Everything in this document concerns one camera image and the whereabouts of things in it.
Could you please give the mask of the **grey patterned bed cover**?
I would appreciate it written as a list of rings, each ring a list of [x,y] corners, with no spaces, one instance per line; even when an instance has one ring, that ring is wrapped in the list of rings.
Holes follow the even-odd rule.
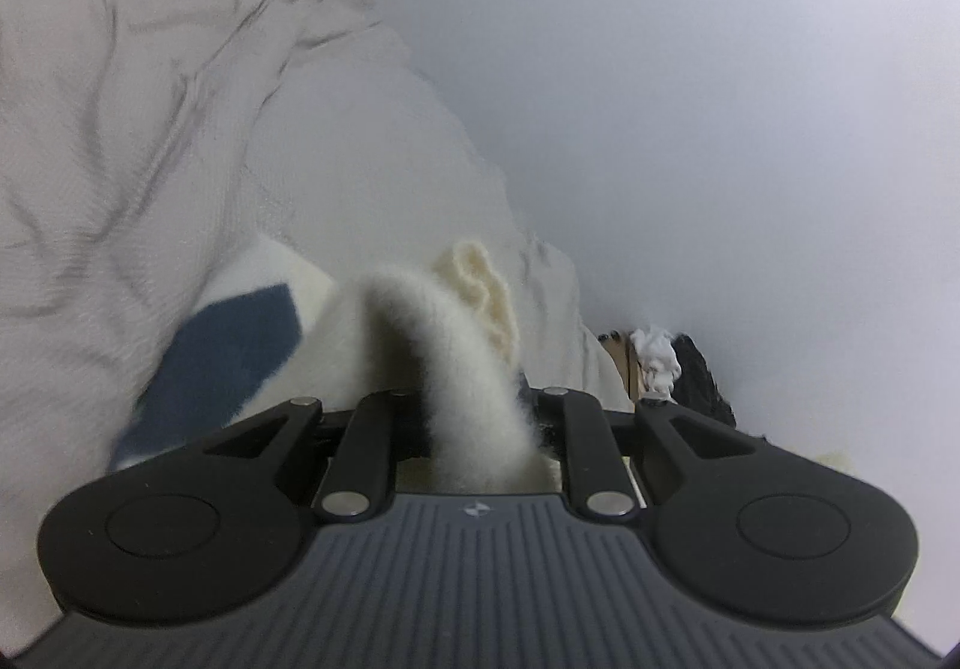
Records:
[[[482,240],[535,383],[623,407],[568,258],[517,225],[368,0],[2,0],[2,646],[57,607],[37,529],[103,474],[218,269],[259,233],[334,276]]]

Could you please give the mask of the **white crumpled cloth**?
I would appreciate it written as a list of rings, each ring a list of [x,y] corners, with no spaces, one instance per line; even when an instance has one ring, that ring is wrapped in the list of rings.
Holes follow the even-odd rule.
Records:
[[[630,334],[630,343],[640,367],[644,396],[672,401],[675,383],[682,376],[672,334],[657,326],[638,328]]]

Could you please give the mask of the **brown cardboard box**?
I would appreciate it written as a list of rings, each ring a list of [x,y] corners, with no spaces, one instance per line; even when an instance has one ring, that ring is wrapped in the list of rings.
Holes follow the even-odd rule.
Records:
[[[632,403],[636,403],[644,394],[643,374],[641,373],[640,360],[636,355],[635,346],[630,339],[628,332],[615,331],[604,332],[599,336],[599,343],[605,352],[610,355],[613,365],[622,378],[625,393]]]

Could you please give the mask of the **black crumpled garment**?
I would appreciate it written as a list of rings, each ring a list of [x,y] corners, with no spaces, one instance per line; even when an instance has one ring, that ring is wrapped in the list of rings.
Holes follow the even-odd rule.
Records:
[[[686,334],[675,336],[672,349],[680,365],[680,375],[674,380],[670,398],[711,421],[736,428],[734,411],[719,391],[718,383],[692,337]]]

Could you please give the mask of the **white and navy knit sweater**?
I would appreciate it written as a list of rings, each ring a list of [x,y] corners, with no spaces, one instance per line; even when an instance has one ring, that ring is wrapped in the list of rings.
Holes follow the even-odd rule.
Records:
[[[202,293],[132,421],[112,469],[141,463],[293,398],[353,409],[415,391],[427,448],[402,467],[420,492],[550,492],[508,282],[482,243],[427,268],[382,268],[339,284],[260,237]]]

